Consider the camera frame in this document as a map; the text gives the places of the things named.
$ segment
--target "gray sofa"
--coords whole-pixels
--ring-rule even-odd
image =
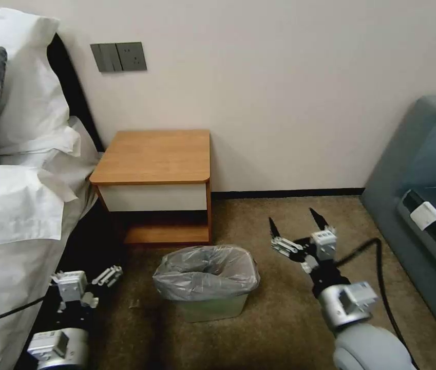
[[[421,230],[410,214],[436,208],[436,96],[408,111],[362,195],[362,202],[436,318],[436,221]]]

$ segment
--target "wall socket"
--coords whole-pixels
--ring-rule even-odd
[[[123,70],[147,70],[142,43],[118,43],[117,51]]]
[[[100,72],[147,70],[142,43],[91,44]]]

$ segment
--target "nightstand drawer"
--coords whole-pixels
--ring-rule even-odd
[[[205,210],[206,184],[98,186],[109,211]]]

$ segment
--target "plastic trash bag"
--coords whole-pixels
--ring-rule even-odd
[[[260,281],[251,254],[234,245],[189,247],[163,257],[156,289],[173,301],[206,301],[247,294]]]

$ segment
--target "wooden nightstand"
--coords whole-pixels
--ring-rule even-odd
[[[118,132],[90,177],[125,244],[211,242],[208,130]]]

